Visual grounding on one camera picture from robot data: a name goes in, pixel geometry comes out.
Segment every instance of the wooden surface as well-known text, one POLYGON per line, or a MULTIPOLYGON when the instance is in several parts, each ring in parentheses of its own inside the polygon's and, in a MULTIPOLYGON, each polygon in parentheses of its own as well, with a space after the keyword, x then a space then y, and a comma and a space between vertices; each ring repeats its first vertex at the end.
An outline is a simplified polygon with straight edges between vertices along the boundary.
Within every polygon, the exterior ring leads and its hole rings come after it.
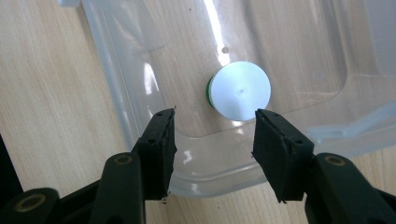
MULTIPOLYGON (((0 132, 23 188, 64 196, 95 181, 126 148, 82 9, 3 1, 0 29, 0 132)), ((395 149, 353 159, 392 194, 395 149)), ((147 209, 148 223, 306 223, 304 204, 277 203, 268 184, 208 199, 171 195, 147 209)))

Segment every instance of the light wood tabletop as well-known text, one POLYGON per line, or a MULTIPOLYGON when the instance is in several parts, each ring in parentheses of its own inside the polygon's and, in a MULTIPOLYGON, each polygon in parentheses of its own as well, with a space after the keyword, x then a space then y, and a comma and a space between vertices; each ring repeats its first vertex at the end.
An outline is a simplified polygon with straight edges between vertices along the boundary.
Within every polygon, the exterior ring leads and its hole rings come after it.
MULTIPOLYGON (((151 13, 166 7, 150 2, 151 13)), ((0 132, 23 189, 49 187, 64 196, 96 181, 106 159, 127 148, 83 9, 3 1, 0 29, 0 132)), ((395 149, 352 159, 391 194, 395 149)), ((170 195, 146 207, 148 223, 306 223, 304 203, 278 203, 268 183, 214 198, 170 195)))

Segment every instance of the clear plastic container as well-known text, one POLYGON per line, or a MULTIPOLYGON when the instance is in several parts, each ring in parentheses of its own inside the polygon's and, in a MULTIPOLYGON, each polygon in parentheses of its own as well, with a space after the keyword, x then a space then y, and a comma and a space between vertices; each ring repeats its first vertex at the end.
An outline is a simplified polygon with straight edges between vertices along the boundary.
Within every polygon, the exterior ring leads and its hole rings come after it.
POLYGON ((255 120, 206 101, 237 61, 270 79, 267 109, 351 157, 396 144, 396 3, 390 0, 83 0, 132 148, 157 111, 176 107, 170 190, 215 196, 265 181, 251 157, 255 120))

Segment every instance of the white disc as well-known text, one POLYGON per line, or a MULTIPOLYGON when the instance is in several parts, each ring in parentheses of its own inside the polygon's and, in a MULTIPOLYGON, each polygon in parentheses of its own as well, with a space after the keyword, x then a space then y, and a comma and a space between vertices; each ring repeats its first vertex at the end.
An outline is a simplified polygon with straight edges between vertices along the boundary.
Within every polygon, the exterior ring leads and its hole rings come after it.
POLYGON ((267 107, 271 84, 262 69, 249 62, 230 63, 209 83, 209 100, 225 118, 244 121, 255 118, 255 111, 267 107))

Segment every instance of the green rim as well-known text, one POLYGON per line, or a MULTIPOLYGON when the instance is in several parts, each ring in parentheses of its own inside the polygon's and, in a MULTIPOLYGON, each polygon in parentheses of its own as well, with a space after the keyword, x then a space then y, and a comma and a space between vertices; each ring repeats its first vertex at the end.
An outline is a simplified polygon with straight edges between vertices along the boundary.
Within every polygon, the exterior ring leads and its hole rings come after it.
POLYGON ((212 106, 213 108, 215 108, 215 107, 212 105, 212 102, 210 101, 210 95, 209 95, 210 83, 212 82, 212 80, 213 80, 213 77, 209 79, 209 81, 207 82, 207 85, 206 85, 206 100, 207 100, 207 102, 210 104, 210 106, 212 106))

